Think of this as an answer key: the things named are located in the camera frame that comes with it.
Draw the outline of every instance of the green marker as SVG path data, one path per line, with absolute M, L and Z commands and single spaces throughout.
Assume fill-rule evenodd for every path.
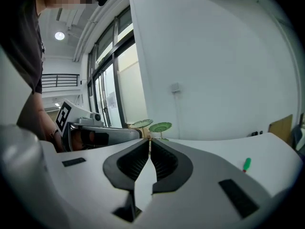
M 250 164 L 251 164 L 251 158 L 247 158 L 245 163 L 244 163 L 243 172 L 246 173 L 247 169 L 249 169 L 249 167 L 250 167 Z

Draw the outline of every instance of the person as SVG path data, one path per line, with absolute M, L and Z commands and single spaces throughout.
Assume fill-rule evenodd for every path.
M 14 67 L 32 89 L 17 125 L 32 131 L 40 140 L 52 142 L 57 152 L 63 151 L 61 136 L 56 132 L 55 123 L 44 111 L 42 102 L 41 59 L 45 49 L 38 18 L 45 9 L 66 8 L 70 4 L 86 1 L 92 0 L 13 0 L 10 9 L 4 9 L 2 15 L 6 22 L 5 33 L 1 34 L 1 45 Z M 94 135 L 90 134 L 90 140 L 94 140 Z M 74 150 L 83 148 L 79 132 L 73 133 L 72 147 Z

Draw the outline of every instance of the balcony railing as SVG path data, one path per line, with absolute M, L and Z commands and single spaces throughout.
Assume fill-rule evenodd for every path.
M 78 86 L 79 74 L 43 74 L 42 88 Z

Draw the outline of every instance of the ceiling light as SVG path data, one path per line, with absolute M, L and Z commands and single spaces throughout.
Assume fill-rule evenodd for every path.
M 65 38 L 65 34 L 59 31 L 59 32 L 55 33 L 55 38 L 57 40 L 61 41 Z

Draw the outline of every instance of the black rubber pad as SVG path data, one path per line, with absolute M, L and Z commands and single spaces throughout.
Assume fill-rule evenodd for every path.
M 233 180 L 223 180 L 219 182 L 219 185 L 224 190 L 242 218 L 246 218 L 258 210 L 259 207 Z
M 86 160 L 84 158 L 76 158 L 76 159 L 63 161 L 62 163 L 63 163 L 63 166 L 68 167 L 68 166 L 77 165 L 77 164 L 85 162 L 85 161 Z

